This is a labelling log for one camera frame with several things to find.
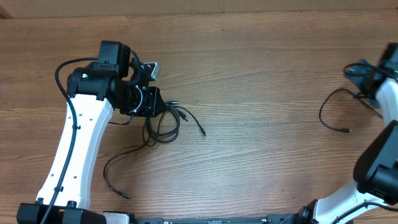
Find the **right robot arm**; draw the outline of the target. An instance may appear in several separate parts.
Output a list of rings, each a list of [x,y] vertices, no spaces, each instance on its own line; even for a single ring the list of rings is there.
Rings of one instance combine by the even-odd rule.
[[[375,208],[397,211],[397,44],[387,45],[378,65],[360,60],[343,73],[359,90],[351,96],[382,118],[384,129],[360,155],[351,182],[284,223],[353,223]]]

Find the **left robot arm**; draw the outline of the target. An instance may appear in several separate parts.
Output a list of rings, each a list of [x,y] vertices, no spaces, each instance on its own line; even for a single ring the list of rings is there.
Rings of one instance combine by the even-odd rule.
[[[91,181],[104,130],[114,110],[156,117],[167,106],[157,79],[157,62],[143,63],[128,46],[104,40],[97,57],[77,67],[67,85],[57,83],[67,101],[65,124],[49,175],[34,203],[19,205],[18,223],[134,223],[128,212],[90,210]]]

